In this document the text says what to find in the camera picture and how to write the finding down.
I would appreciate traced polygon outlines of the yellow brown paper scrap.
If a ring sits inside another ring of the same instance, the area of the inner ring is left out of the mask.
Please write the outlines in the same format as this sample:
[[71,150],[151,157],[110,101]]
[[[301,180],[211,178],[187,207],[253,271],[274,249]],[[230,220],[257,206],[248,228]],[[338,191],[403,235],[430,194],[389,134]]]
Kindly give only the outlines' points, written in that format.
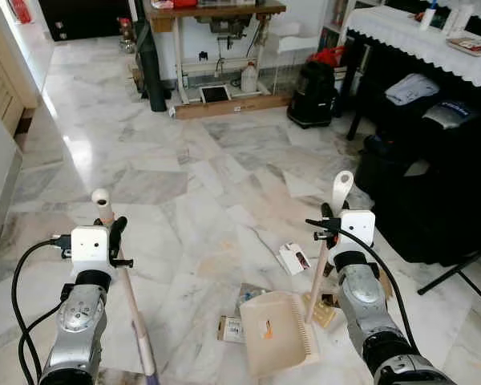
[[307,313],[304,322],[315,323],[322,329],[327,329],[336,315],[338,301],[335,294],[319,294],[313,298],[313,294],[306,292],[302,296],[303,304],[306,304]]

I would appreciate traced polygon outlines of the beige handled broom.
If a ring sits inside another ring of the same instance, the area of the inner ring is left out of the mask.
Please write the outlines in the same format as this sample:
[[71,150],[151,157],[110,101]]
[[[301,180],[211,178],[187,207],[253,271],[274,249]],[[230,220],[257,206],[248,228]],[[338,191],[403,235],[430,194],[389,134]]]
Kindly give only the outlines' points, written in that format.
[[[101,223],[108,227],[113,234],[115,231],[112,230],[113,223],[117,217],[115,212],[113,212],[110,195],[106,189],[96,189],[91,194],[91,202],[94,202],[98,208],[98,219]],[[124,297],[127,299],[128,308],[131,311],[131,326],[135,333],[135,341],[137,342],[138,352],[140,355],[141,366],[143,374],[145,374],[146,385],[160,385],[159,374],[157,374],[156,360],[154,359],[152,342],[148,337],[148,328],[145,326],[142,313],[138,307],[137,301],[135,300],[133,285],[131,284],[130,275],[126,268],[120,269],[119,271],[119,281],[122,282],[124,287]]]

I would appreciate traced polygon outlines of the wooden top work table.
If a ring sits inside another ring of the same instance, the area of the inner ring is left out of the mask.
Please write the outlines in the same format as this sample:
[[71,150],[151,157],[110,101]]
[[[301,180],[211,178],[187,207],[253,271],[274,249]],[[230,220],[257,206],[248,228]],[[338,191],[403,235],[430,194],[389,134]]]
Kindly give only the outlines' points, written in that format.
[[[201,6],[196,0],[194,6],[177,6],[177,0],[139,0],[138,11],[144,11],[144,19],[148,22],[153,35],[171,33],[173,35],[174,80],[176,91],[182,105],[204,105],[203,96],[193,99],[187,93],[192,73],[208,73],[222,75],[225,72],[240,71],[244,74],[259,72],[263,65],[264,47],[269,37],[271,18],[277,14],[284,14],[287,6],[280,0],[212,0],[212,5]],[[189,61],[184,55],[184,20],[186,18],[205,19],[214,26],[219,19],[238,19],[238,21],[258,22],[257,28],[251,35],[250,45],[254,54],[247,54],[243,58],[225,59],[221,56],[221,47],[217,47],[218,59],[197,59]]]

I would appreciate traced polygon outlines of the beige long handled dustpan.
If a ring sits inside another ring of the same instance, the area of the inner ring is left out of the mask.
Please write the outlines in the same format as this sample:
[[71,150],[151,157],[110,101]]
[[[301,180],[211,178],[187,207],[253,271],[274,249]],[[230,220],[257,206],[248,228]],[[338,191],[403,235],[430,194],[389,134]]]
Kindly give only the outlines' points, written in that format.
[[[306,219],[321,219],[321,203],[329,203],[333,217],[339,215],[353,173],[340,170],[329,176],[328,186],[311,197],[292,196],[281,170],[264,168],[249,176],[241,186],[240,207],[253,219],[251,226],[238,229],[238,249],[243,257],[244,280],[266,287],[269,292],[244,304],[237,311],[243,322],[245,358],[250,375],[263,383],[267,378],[320,362],[317,324],[306,323],[306,292],[316,298],[327,286],[325,271],[329,241],[314,241],[317,227]],[[301,246],[309,268],[289,275],[277,260],[280,247],[295,242]]]

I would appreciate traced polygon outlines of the red cloth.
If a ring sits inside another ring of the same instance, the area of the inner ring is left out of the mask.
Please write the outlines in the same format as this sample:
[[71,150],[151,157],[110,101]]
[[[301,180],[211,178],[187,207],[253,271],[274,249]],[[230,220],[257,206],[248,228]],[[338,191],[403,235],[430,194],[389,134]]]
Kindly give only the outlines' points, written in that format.
[[342,66],[344,51],[346,51],[345,47],[322,48],[321,51],[311,55],[308,61],[321,63],[321,65],[328,65],[329,67],[340,67]]

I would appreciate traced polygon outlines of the large black bag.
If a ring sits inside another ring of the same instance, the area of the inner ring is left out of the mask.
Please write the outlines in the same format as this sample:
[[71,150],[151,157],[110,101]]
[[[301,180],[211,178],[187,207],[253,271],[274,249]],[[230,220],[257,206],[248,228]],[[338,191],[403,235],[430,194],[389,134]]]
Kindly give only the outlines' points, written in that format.
[[[402,259],[453,266],[481,250],[481,119],[457,131],[424,128],[422,114],[439,100],[460,99],[362,99],[376,132],[364,139],[354,180]],[[481,111],[478,100],[462,102]]]

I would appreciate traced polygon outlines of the tall black tube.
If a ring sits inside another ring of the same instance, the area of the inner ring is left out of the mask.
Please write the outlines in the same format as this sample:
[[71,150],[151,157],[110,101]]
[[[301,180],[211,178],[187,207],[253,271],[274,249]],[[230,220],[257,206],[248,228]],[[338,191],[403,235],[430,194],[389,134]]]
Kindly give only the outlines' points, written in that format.
[[152,112],[167,112],[166,89],[160,77],[160,61],[154,36],[148,22],[138,19],[134,23],[137,37],[137,59],[141,70],[143,93],[148,96]]

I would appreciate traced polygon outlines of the white framed tablet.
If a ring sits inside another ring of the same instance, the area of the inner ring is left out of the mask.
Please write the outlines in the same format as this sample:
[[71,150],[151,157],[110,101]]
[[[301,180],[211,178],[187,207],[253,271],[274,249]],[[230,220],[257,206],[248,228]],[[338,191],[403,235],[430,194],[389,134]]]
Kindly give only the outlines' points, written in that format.
[[212,85],[211,87],[200,88],[201,103],[217,103],[222,100],[230,100],[231,95],[225,85]]

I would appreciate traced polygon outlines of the black stand legs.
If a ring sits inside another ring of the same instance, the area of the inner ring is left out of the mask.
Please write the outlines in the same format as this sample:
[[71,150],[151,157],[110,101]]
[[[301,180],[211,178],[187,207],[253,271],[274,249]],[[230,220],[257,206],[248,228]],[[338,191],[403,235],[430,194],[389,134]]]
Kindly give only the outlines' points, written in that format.
[[465,268],[467,268],[469,265],[475,264],[475,262],[479,260],[481,260],[481,250],[469,254],[467,260],[461,261],[461,263],[459,263],[457,266],[454,266],[446,272],[443,272],[438,278],[431,280],[431,282],[428,282],[424,287],[417,289],[416,293],[422,296],[423,294],[430,292],[430,290],[433,290],[436,286],[441,285],[441,283],[444,283],[449,278],[453,278],[454,275],[457,275],[481,298],[481,289],[463,272]]

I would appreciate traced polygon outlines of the black low cabinet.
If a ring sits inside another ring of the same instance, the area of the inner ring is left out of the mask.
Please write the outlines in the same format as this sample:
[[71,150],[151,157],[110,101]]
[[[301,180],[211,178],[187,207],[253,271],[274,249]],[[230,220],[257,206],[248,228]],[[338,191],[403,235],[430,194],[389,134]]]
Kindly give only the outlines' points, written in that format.
[[55,42],[122,35],[121,18],[137,22],[135,0],[38,0]]

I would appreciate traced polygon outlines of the black canister vacuum cleaner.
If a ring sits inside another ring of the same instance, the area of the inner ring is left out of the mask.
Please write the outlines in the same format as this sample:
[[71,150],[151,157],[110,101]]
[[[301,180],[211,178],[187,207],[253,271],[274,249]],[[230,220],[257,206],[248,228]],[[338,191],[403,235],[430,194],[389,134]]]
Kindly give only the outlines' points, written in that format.
[[333,118],[333,99],[337,95],[333,68],[328,63],[306,62],[299,72],[287,117],[303,129],[329,126]]

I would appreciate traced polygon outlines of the folded white grey cloth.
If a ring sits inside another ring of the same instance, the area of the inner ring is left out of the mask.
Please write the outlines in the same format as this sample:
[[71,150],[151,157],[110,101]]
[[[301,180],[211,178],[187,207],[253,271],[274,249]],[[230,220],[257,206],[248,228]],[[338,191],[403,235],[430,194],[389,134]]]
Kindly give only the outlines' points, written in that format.
[[441,87],[423,74],[409,74],[398,83],[386,89],[385,98],[395,106],[405,106],[417,99],[433,96]]

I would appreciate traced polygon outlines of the black table leg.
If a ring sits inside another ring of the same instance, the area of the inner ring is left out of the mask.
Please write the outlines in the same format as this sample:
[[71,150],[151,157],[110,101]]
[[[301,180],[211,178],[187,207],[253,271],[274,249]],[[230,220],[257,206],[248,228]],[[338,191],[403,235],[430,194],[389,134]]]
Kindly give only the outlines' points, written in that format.
[[365,37],[355,36],[354,41],[348,45],[350,48],[346,52],[346,61],[348,72],[346,75],[346,87],[348,89],[348,103],[350,104],[350,109],[353,110],[353,118],[351,118],[350,127],[346,133],[346,139],[348,142],[355,139],[358,133],[359,124],[361,124],[362,114],[361,107],[361,96],[359,96],[359,88],[362,85],[362,77],[364,77],[364,67],[366,61],[366,55],[369,54],[371,48]]

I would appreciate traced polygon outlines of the white lace tablecloth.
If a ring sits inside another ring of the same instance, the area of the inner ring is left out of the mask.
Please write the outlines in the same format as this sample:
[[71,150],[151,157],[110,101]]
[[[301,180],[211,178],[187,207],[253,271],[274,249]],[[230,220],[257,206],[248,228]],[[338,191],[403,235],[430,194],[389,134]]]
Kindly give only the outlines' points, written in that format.
[[446,72],[481,87],[481,56],[465,54],[451,47],[438,29],[418,29],[409,12],[380,5],[359,8],[347,15],[344,28],[431,63]]

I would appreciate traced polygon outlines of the wooden floor board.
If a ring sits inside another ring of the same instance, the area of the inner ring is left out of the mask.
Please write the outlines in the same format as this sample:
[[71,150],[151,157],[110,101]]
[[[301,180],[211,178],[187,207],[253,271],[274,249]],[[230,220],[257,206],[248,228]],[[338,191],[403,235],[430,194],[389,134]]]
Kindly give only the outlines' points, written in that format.
[[252,98],[219,100],[210,103],[190,103],[178,105],[172,110],[176,119],[199,119],[211,116],[222,116],[234,113],[269,109],[269,107],[285,107],[289,105],[291,96],[257,95]]

